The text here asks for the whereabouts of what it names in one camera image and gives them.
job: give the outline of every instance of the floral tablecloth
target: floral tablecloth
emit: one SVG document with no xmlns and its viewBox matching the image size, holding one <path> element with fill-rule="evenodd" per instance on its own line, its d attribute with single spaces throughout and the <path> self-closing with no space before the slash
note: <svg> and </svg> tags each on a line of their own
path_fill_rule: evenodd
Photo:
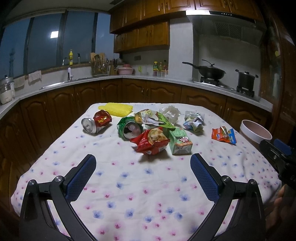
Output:
<svg viewBox="0 0 296 241">
<path fill-rule="evenodd" d="M 21 176 L 11 197 L 12 205 L 20 214 L 27 182 L 52 181 L 65 176 L 87 155 L 96 157 L 97 166 L 77 201 L 74 210 L 100 241 L 102 240 L 187 240 L 210 211 L 209 201 L 190 168 L 191 155 L 173 156 L 169 146 L 155 156 L 136 153 L 136 145 L 118 136 L 116 124 L 97 136 L 83 132 L 81 119 L 93 117 L 98 106 L 92 105 L 60 138 Z M 131 104 L 134 112 L 145 108 L 159 110 L 170 104 Z M 186 110 L 205 114 L 203 135 L 187 134 L 193 142 L 192 153 L 200 153 L 220 175 L 234 181 L 257 180 L 267 203 L 280 188 L 277 173 L 268 161 L 239 133 L 235 132 L 236 146 L 211 139 L 212 128 L 230 125 L 213 112 L 187 104 L 173 104 L 180 110 L 177 125 L 184 122 Z M 234 200 L 218 234 L 225 231 L 236 205 Z M 50 209 L 59 230 L 67 235 L 52 201 Z"/>
</svg>

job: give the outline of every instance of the ceiling light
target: ceiling light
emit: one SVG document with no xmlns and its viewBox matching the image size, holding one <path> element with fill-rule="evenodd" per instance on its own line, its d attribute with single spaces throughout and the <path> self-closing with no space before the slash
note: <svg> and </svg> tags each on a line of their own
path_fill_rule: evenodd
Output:
<svg viewBox="0 0 296 241">
<path fill-rule="evenodd" d="M 59 36 L 59 31 L 52 31 L 50 38 L 53 39 L 53 38 L 57 38 L 58 36 Z"/>
</svg>

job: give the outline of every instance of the metal screw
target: metal screw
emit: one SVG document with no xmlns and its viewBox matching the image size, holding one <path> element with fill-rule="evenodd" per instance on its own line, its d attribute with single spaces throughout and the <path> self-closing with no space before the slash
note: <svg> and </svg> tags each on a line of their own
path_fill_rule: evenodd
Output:
<svg viewBox="0 0 296 241">
<path fill-rule="evenodd" d="M 224 182 L 228 182 L 228 181 L 230 181 L 230 177 L 229 177 L 229 176 L 223 176 L 223 177 L 222 177 L 222 180 L 223 180 Z"/>
<path fill-rule="evenodd" d="M 60 182 L 63 179 L 63 176 L 57 176 L 54 178 L 56 182 Z"/>
<path fill-rule="evenodd" d="M 32 186 L 35 183 L 35 180 L 30 180 L 29 185 Z"/>
<path fill-rule="evenodd" d="M 254 180 L 254 179 L 251 179 L 251 183 L 252 183 L 253 185 L 256 185 L 256 184 L 257 184 L 256 180 Z"/>
</svg>

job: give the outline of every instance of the white trash bin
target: white trash bin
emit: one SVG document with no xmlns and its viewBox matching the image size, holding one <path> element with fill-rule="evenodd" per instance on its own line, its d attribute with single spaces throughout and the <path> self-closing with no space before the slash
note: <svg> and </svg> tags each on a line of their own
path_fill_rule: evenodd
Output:
<svg viewBox="0 0 296 241">
<path fill-rule="evenodd" d="M 272 135 L 263 126 L 251 120 L 243 120 L 239 133 L 246 138 L 258 151 L 262 140 L 270 141 Z"/>
</svg>

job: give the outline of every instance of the crumpled tissue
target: crumpled tissue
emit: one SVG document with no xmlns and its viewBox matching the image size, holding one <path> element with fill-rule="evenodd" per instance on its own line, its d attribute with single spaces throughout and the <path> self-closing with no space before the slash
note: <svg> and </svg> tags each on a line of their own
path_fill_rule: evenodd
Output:
<svg viewBox="0 0 296 241">
<path fill-rule="evenodd" d="M 181 112 L 173 105 L 160 108 L 159 112 L 163 114 L 166 118 L 168 118 L 169 122 L 172 124 L 175 124 L 178 121 L 179 116 L 181 115 Z"/>
<path fill-rule="evenodd" d="M 200 114 L 194 111 L 185 111 L 184 128 L 191 129 L 194 132 L 202 132 L 205 119 L 205 114 Z"/>
</svg>

